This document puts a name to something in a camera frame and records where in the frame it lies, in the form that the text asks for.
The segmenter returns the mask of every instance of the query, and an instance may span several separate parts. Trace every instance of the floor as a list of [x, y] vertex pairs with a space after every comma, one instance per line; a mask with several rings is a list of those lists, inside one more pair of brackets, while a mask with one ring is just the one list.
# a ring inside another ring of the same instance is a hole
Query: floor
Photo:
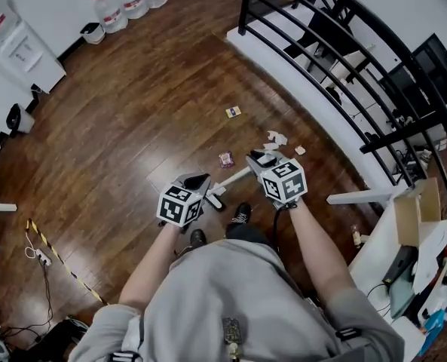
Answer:
[[[345, 259], [353, 259], [351, 225], [368, 234], [378, 217], [369, 205], [329, 206], [326, 197], [363, 183], [311, 117], [225, 42], [239, 11], [240, 0], [169, 0], [65, 61], [67, 77], [41, 98], [31, 134], [7, 140], [0, 151], [0, 202], [18, 205], [16, 213], [0, 213], [1, 324], [25, 327], [47, 318], [42, 270], [24, 256], [27, 218], [74, 273], [116, 302], [158, 234], [158, 191], [194, 170], [222, 181], [243, 167], [249, 150], [267, 142], [267, 130], [289, 138], [281, 150], [288, 156], [298, 145], [307, 149], [298, 157], [308, 181], [305, 200]], [[243, 114], [227, 118], [231, 106]], [[218, 154], [228, 150], [236, 166], [222, 169]], [[211, 241], [222, 237], [244, 200], [253, 205], [253, 222], [269, 234], [274, 210], [253, 178], [229, 187], [223, 199], [225, 212], [206, 206], [194, 224]], [[279, 224], [283, 261], [309, 291], [288, 216]], [[31, 239], [47, 251], [33, 232]], [[100, 303], [56, 261], [48, 278], [53, 323], [68, 314], [90, 322]], [[44, 333], [47, 326], [34, 329]], [[24, 331], [11, 343], [27, 347], [34, 337]]]

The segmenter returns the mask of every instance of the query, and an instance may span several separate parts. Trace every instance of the sneaker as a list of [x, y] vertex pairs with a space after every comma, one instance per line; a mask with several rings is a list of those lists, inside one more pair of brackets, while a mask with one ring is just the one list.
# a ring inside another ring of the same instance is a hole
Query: sneaker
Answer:
[[207, 244], [207, 236], [201, 229], [195, 229], [190, 235], [190, 245], [192, 247], [201, 247]]
[[250, 204], [247, 202], [242, 202], [238, 205], [237, 210], [235, 211], [235, 216], [231, 219], [231, 222], [235, 222], [237, 224], [248, 224], [251, 215], [252, 207]]

